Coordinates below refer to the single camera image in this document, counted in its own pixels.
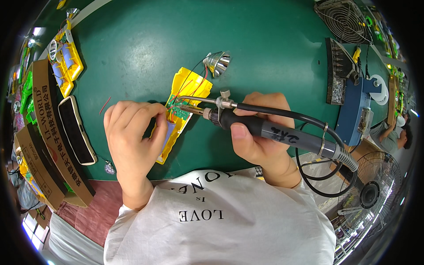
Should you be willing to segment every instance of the fan guard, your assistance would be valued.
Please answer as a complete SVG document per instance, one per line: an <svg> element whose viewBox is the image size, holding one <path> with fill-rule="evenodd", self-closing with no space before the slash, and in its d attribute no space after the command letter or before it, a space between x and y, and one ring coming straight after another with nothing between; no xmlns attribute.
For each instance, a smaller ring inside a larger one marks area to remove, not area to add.
<svg viewBox="0 0 424 265"><path fill-rule="evenodd" d="M352 0L318 2L314 10L339 42L372 44L367 21Z"/></svg>
<svg viewBox="0 0 424 265"><path fill-rule="evenodd" d="M339 197L337 213L345 232L353 238L366 238L389 221L402 177L396 160L384 152L366 154L358 163L358 179ZM341 190L348 185L345 181Z"/></svg>

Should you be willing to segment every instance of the hand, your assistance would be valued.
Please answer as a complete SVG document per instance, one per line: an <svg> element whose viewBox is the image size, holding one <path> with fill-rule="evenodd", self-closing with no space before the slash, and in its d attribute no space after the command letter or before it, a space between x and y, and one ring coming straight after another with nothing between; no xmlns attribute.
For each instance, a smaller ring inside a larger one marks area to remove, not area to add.
<svg viewBox="0 0 424 265"><path fill-rule="evenodd" d="M263 95L254 92L247 95L243 103L290 110L285 96L281 93ZM294 120L292 118L241 109L235 109L234 113L237 116L257 115L286 127L294 128ZM287 153L288 145L271 139L252 136L242 123L233 123L231 125L231 136L234 152L246 161L260 165L267 183L274 186L292 188L300 182L300 174L297 167Z"/></svg>
<svg viewBox="0 0 424 265"><path fill-rule="evenodd" d="M124 204L142 209L153 192L146 178L162 151L167 133L166 108L147 102L119 101L104 116L106 138L122 187ZM156 117L156 129L151 138L143 134L151 118Z"/></svg>

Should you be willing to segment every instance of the worker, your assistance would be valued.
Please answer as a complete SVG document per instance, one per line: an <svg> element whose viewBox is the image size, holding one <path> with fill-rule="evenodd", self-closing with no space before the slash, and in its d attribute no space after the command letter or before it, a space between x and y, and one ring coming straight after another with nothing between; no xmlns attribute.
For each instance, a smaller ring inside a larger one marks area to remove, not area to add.
<svg viewBox="0 0 424 265"><path fill-rule="evenodd" d="M374 143L384 152L394 154L402 147L409 149L412 145L412 131L408 124L402 128L399 137L394 131L396 123L388 125L382 121L379 125L370 130L370 136Z"/></svg>
<svg viewBox="0 0 424 265"><path fill-rule="evenodd" d="M243 102L289 110L281 93L255 92ZM162 151L166 111L159 103L120 101L105 113L106 138L123 192L119 216L106 238L105 264L333 264L333 226L305 190L289 146L253 137L241 123L231 125L234 152L262 166L265 181L196 170L153 187L146 175ZM234 112L294 128L288 117ZM153 117L156 130L142 139ZM207 150L198 152L201 156Z"/></svg>

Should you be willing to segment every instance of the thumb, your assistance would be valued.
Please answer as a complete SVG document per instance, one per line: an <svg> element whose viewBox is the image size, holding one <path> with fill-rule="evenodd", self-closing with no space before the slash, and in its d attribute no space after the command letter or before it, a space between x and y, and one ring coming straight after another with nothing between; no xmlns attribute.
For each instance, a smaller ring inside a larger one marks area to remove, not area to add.
<svg viewBox="0 0 424 265"><path fill-rule="evenodd" d="M234 152L252 164L259 164L264 156L261 146L253 140L247 127L242 123L231 125L231 138Z"/></svg>

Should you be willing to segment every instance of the finger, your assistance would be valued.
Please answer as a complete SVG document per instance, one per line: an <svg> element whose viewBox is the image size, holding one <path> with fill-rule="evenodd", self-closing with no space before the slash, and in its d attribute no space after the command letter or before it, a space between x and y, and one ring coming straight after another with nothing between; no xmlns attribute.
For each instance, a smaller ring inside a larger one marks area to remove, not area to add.
<svg viewBox="0 0 424 265"><path fill-rule="evenodd" d="M290 110L286 97L282 93L261 95L256 92L247 95L243 102L250 105ZM270 121L294 128L294 120L292 118L273 114L264 114L268 116L268 120Z"/></svg>
<svg viewBox="0 0 424 265"><path fill-rule="evenodd" d="M248 104L246 101L250 100L252 98L256 98L256 97L260 97L262 96L262 93L259 92L253 92L247 96L244 97L243 103ZM258 112L252 112L252 111L248 111L248 110L244 110L244 109L237 109L235 108L233 111L237 116L253 116L256 115Z"/></svg>
<svg viewBox="0 0 424 265"><path fill-rule="evenodd" d="M231 138L234 152L241 158L253 164L260 164L260 158L265 157L262 147L253 140L247 127L242 123L231 125Z"/></svg>
<svg viewBox="0 0 424 265"><path fill-rule="evenodd" d="M110 117L112 115L112 112L115 106L116 105L110 106L105 112L105 117L103 118L103 126L105 127L105 132L107 131L107 128L109 127Z"/></svg>
<svg viewBox="0 0 424 265"><path fill-rule="evenodd" d="M127 106L124 112L121 114L119 119L115 123L115 127L125 128L130 123L134 115L144 106L150 105L148 102L132 102Z"/></svg>
<svg viewBox="0 0 424 265"><path fill-rule="evenodd" d="M155 157L159 156L161 153L162 146L168 132L168 123L166 122L165 114L166 113L161 113L156 116L156 129L154 130L152 137L148 140Z"/></svg>
<svg viewBox="0 0 424 265"><path fill-rule="evenodd" d="M127 125L126 130L135 134L140 138L140 141L149 126L150 120L158 115L166 112L165 106L161 103L153 103L140 108L133 116L130 123Z"/></svg>
<svg viewBox="0 0 424 265"><path fill-rule="evenodd" d="M125 109L134 103L132 100L122 100L118 101L116 103L115 107L113 108L112 115L110 117L109 127L113 127L113 125L118 121L118 119L121 117L122 113L125 111Z"/></svg>

